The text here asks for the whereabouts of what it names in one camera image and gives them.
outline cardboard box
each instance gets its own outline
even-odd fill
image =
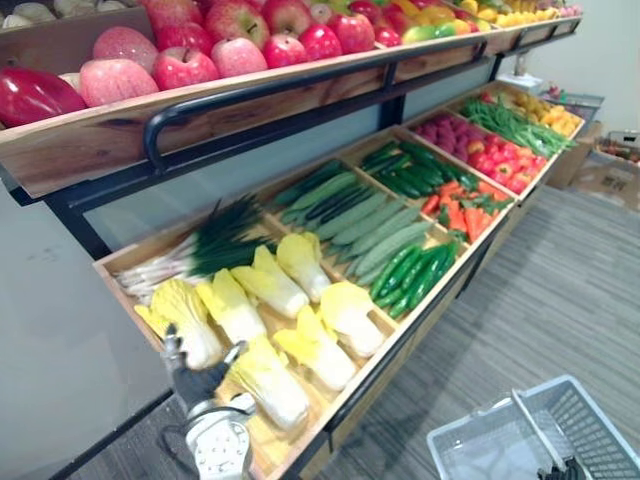
[[[547,180],[547,185],[563,190],[573,180],[580,167],[584,164],[585,159],[589,156],[589,152],[593,148],[595,140],[602,133],[602,123],[593,122],[587,132],[576,139],[578,144],[571,150],[562,154]]]
[[[640,212],[640,168],[593,152],[569,187]]]

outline pink apple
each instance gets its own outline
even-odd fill
[[[261,12],[272,34],[297,37],[313,23],[309,7],[302,0],[267,0]]]
[[[128,27],[111,27],[93,44],[94,60],[126,58],[151,73],[158,50],[147,37]]]
[[[214,44],[243,37],[262,48],[269,38],[269,27],[264,18],[246,0],[216,0],[207,14],[205,28]]]
[[[160,90],[210,82],[220,77],[213,60],[200,50],[171,47],[158,55],[153,78]]]
[[[400,35],[398,35],[393,28],[376,27],[374,32],[376,34],[376,42],[381,43],[385,47],[395,47],[402,43]]]
[[[342,55],[340,40],[326,25],[312,25],[298,38],[307,51],[309,60],[339,57]]]
[[[167,25],[202,24],[202,13],[191,0],[140,0],[146,8],[154,31]]]
[[[344,53],[367,52],[373,50],[376,35],[371,22],[362,14],[352,17],[334,15],[327,26],[334,31]]]
[[[394,3],[383,9],[384,20],[396,31],[398,35],[402,35],[411,27],[415,26],[416,23],[407,15],[402,13],[402,10],[393,7],[397,7],[397,5]]]
[[[349,10],[353,13],[361,13],[369,19],[372,25],[382,18],[382,10],[369,0],[354,0],[349,4]]]
[[[263,49],[269,68],[286,67],[307,61],[307,51],[294,37],[278,33],[269,40]]]
[[[216,43],[211,57],[222,78],[267,69],[267,61],[262,52],[246,38],[234,38]]]
[[[184,25],[167,25],[156,32],[158,50],[170,47],[189,47],[209,55],[213,48],[213,40],[207,31],[197,23]]]
[[[151,75],[132,60],[91,60],[80,69],[80,95],[90,107],[157,91]]]

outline white plastic basket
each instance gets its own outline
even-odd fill
[[[576,456],[593,479],[640,480],[638,456],[575,378],[558,377],[519,397],[560,457]],[[433,430],[427,444],[443,480],[535,480],[552,465],[511,398]]]

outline green apple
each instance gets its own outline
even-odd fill
[[[436,27],[432,25],[426,25],[422,27],[411,27],[402,35],[402,44],[424,42],[425,40],[431,40],[435,38]]]
[[[453,37],[456,34],[456,27],[453,22],[443,23],[436,27],[435,38]]]

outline gray carpet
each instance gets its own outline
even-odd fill
[[[640,448],[640,215],[543,188],[320,479],[437,478],[430,430],[565,373]],[[170,400],[71,478],[182,478],[154,445],[176,415]]]

